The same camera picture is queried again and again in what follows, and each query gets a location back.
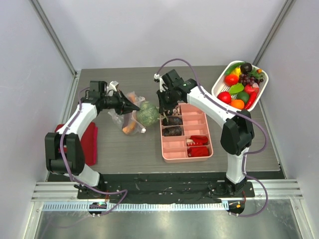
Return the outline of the clear pink zip bag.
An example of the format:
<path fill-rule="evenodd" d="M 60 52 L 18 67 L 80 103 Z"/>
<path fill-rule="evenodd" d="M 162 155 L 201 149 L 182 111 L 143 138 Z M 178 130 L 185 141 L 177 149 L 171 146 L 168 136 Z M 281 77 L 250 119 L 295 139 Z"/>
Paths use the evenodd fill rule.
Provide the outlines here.
<path fill-rule="evenodd" d="M 139 97 L 135 92 L 126 94 L 126 97 L 136 106 L 140 106 L 145 101 L 144 97 Z M 125 115 L 116 114 L 115 110 L 109 110 L 113 123 L 125 134 L 132 135 L 135 133 L 145 133 L 146 128 L 137 120 L 137 111 Z"/>

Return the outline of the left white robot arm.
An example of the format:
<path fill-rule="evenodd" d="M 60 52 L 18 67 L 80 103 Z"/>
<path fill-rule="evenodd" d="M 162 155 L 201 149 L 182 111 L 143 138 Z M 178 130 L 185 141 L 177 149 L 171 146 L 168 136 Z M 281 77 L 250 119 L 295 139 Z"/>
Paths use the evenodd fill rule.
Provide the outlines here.
<path fill-rule="evenodd" d="M 101 111 L 115 110 L 124 115 L 138 111 L 139 107 L 105 81 L 91 81 L 83 92 L 85 95 L 79 97 L 76 111 L 66 124 L 45 136 L 46 168 L 52 174 L 69 177 L 100 199 L 106 193 L 106 185 L 102 174 L 86 164 L 81 138 Z"/>

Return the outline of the orange papaya slice toy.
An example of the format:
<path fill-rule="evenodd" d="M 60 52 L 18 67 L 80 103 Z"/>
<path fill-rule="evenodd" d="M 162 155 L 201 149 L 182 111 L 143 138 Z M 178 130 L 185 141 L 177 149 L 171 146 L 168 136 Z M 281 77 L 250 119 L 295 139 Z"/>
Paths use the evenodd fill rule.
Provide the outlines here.
<path fill-rule="evenodd" d="M 136 103 L 136 95 L 134 93 L 129 93 L 127 95 L 128 99 L 134 104 Z M 136 128 L 136 122 L 133 119 L 133 113 L 124 115 L 124 123 L 122 125 L 122 132 L 126 135 L 133 133 Z"/>

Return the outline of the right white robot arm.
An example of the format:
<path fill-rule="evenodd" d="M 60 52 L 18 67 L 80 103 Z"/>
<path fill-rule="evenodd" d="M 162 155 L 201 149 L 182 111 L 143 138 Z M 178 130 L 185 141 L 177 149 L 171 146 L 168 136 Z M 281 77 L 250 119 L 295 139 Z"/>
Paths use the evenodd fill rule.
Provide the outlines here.
<path fill-rule="evenodd" d="M 244 155 L 254 138 L 250 113 L 247 110 L 231 113 L 227 108 L 219 107 L 212 95 L 194 79 L 185 81 L 176 70 L 162 76 L 154 74 L 154 81 L 159 83 L 160 114 L 167 113 L 183 101 L 200 109 L 222 128 L 220 143 L 228 160 L 224 188 L 229 196 L 238 196 L 247 182 Z"/>

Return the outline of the green chili pepper toy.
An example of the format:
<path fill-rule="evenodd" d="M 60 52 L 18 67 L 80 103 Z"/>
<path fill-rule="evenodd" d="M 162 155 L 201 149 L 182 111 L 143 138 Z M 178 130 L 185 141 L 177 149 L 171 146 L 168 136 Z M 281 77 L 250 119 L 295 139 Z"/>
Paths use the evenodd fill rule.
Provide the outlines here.
<path fill-rule="evenodd" d="M 231 72 L 235 69 L 235 68 L 237 68 L 237 67 L 240 67 L 242 64 L 244 64 L 245 62 L 237 62 L 237 63 L 235 63 L 235 64 L 232 64 L 232 65 L 230 65 L 227 69 L 226 69 L 226 71 L 225 71 L 225 75 L 229 75 L 229 74 L 231 74 Z"/>

